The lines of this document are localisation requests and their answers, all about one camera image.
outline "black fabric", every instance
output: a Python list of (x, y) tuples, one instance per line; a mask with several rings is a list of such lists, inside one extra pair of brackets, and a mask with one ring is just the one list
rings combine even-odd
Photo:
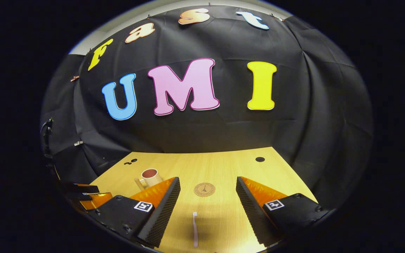
[[(208, 21), (182, 26), (177, 19), (189, 8), (167, 11), (102, 41), (81, 58), (79, 72), (77, 59), (72, 64), (63, 63), (69, 67), (61, 66), (53, 80), (69, 85), (68, 89), (64, 91), (66, 85), (52, 82), (42, 119), (54, 115), (55, 124), (63, 119), (67, 126), (56, 129), (54, 125), (53, 154), (65, 152), (77, 141), (84, 142), (76, 148), (85, 154), (84, 160), (76, 158), (74, 167), (63, 170), (74, 171), (68, 175), (76, 176), (77, 171), (85, 174), (80, 177), (86, 181), (79, 182), (89, 183), (90, 178), (101, 175), (131, 151), (198, 153), (273, 146), (321, 205), (337, 207), (360, 178), (372, 143), (371, 104), (353, 63), (321, 32), (294, 16), (282, 22), (244, 8), (192, 8), (201, 7), (209, 10)], [(253, 27), (236, 11), (261, 17), (270, 29)], [(130, 31), (150, 22), (156, 29), (152, 34), (124, 42)], [(94, 50), (109, 39), (114, 41), (88, 71)], [(174, 112), (156, 116), (153, 80), (147, 72), (168, 65), (182, 79), (188, 64), (199, 58), (215, 60), (212, 80), (220, 107), (192, 110), (188, 105), (193, 100), (190, 94), (184, 111), (171, 101)], [(277, 67), (272, 88), (275, 108), (270, 111), (246, 107), (252, 97), (253, 80), (246, 65), (252, 61)], [(117, 103), (125, 107), (124, 90), (118, 81), (130, 73), (136, 74), (137, 110), (128, 120), (114, 120), (108, 114), (101, 88), (109, 82), (117, 83)], [(73, 75), (80, 78), (70, 83)], [(66, 106), (53, 112), (45, 109), (54, 108), (51, 101), (59, 97)]]

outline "white toothbrush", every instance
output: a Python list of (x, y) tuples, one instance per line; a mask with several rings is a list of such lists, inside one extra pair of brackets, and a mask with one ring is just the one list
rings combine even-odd
[(195, 216), (198, 216), (197, 212), (193, 212), (193, 247), (198, 247), (198, 231), (196, 230)]

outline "yellow letter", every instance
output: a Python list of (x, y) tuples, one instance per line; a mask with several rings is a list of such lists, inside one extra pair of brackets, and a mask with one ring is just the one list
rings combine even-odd
[(100, 56), (102, 56), (104, 54), (104, 52), (106, 51), (106, 46), (111, 44), (112, 41), (114, 41), (114, 39), (109, 39), (108, 42), (104, 43), (103, 45), (101, 45), (99, 48), (97, 48), (95, 50), (94, 55), (93, 55), (93, 59), (91, 60), (91, 63), (90, 63), (90, 66), (89, 66), (89, 71), (94, 66), (96, 66), (96, 64), (98, 64), (98, 62), (99, 62), (98, 57), (100, 57)]
[(271, 110), (275, 103), (271, 99), (271, 85), (276, 66), (266, 62), (250, 62), (247, 65), (254, 77), (252, 99), (248, 102), (250, 110)]
[(191, 9), (188, 11), (184, 11), (179, 19), (179, 24), (185, 25), (185, 24), (193, 24), (193, 23), (199, 23), (199, 22), (204, 22), (207, 19), (210, 18), (208, 13), (209, 10), (205, 8), (200, 8), (200, 9)]
[(148, 23), (144, 24), (142, 26), (137, 27), (136, 29), (132, 30), (129, 34), (129, 37), (127, 37), (124, 42), (129, 43), (133, 42), (134, 40), (138, 38), (143, 38), (151, 33), (153, 33), (156, 29), (153, 29), (154, 24), (153, 23)]

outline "white wall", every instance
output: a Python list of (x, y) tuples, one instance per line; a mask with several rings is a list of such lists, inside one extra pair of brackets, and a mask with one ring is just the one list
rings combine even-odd
[(208, 5), (209, 2), (212, 5), (228, 5), (248, 8), (268, 15), (273, 14), (280, 19), (286, 19), (289, 16), (292, 16), (292, 14), (287, 11), (260, 0), (155, 0), (140, 5), (107, 22), (81, 40), (69, 53), (87, 54), (90, 48), (94, 48), (100, 42), (119, 30), (122, 30), (140, 20), (146, 19), (148, 14), (154, 16), (176, 8), (193, 5)]

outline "mug handle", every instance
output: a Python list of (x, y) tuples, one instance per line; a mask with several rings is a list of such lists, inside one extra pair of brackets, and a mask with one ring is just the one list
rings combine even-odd
[(144, 179), (143, 179), (143, 178), (142, 178), (142, 179), (134, 178), (134, 181), (135, 181), (135, 183), (137, 184), (137, 186), (140, 188), (140, 190), (144, 190), (144, 189), (145, 189), (145, 187), (143, 187), (143, 185), (142, 185), (142, 183), (141, 183), (141, 181), (144, 182)]

